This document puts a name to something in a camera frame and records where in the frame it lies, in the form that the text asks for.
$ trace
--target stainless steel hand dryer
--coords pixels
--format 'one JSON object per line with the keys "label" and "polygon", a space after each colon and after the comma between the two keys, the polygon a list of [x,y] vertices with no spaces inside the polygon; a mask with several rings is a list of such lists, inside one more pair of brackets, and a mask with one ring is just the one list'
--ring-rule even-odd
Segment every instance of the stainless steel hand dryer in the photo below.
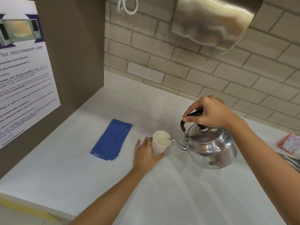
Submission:
{"label": "stainless steel hand dryer", "polygon": [[262,0],[177,0],[171,32],[226,53],[257,15]]}

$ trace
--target blue cloth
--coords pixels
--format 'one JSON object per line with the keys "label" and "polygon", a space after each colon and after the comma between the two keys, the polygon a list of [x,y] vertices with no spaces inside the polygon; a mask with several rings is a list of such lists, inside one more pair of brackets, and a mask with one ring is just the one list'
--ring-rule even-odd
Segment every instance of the blue cloth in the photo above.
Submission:
{"label": "blue cloth", "polygon": [[92,149],[91,154],[104,160],[114,160],[119,155],[131,126],[132,124],[113,119]]}

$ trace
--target hand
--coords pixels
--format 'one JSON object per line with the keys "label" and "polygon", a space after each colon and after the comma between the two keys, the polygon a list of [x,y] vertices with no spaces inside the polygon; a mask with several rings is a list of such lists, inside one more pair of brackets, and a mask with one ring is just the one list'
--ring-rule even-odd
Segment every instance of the hand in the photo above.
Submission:
{"label": "hand", "polygon": [[[199,117],[188,116],[194,109],[204,109],[203,114]],[[241,118],[236,115],[223,100],[215,98],[210,95],[208,97],[203,96],[198,101],[194,102],[182,116],[182,120],[185,122],[195,122],[201,125],[207,125],[211,127],[223,127],[227,128],[228,125],[240,120]]]}
{"label": "hand", "polygon": [[152,137],[146,137],[142,145],[140,145],[140,140],[137,141],[137,145],[135,146],[134,159],[133,159],[133,168],[141,170],[144,174],[147,174],[149,171],[153,169],[155,164],[163,158],[165,153],[160,153],[156,157],[152,157]]}

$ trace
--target white paper sign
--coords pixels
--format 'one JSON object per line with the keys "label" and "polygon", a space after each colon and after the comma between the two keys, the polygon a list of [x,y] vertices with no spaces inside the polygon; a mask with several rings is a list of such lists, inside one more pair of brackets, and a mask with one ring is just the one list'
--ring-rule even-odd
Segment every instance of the white paper sign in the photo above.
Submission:
{"label": "white paper sign", "polygon": [[35,2],[0,0],[0,149],[59,106]]}

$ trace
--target microwave image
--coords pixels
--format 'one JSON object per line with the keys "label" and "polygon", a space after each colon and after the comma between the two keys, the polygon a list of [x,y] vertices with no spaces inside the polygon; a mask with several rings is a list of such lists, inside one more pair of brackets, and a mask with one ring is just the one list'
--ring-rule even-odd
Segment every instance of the microwave image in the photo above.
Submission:
{"label": "microwave image", "polygon": [[0,43],[2,46],[40,38],[41,33],[36,19],[0,20]]}

